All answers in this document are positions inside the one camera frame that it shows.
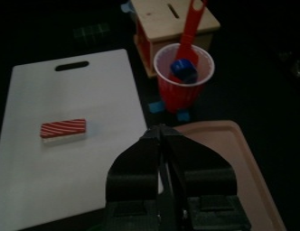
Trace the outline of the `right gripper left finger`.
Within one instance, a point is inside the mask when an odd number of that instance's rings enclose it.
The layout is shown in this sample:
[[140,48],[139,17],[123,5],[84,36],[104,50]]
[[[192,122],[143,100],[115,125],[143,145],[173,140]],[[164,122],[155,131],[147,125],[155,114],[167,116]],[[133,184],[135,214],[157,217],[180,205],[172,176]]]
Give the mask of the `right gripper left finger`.
[[175,231],[168,192],[159,195],[163,136],[155,125],[113,160],[105,176],[103,231]]

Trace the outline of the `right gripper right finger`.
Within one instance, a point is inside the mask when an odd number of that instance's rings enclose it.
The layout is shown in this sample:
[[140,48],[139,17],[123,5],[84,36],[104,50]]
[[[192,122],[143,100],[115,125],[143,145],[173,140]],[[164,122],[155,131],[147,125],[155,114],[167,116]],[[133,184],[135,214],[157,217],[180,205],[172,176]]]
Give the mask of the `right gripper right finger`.
[[175,129],[159,132],[180,231],[250,231],[228,162]]

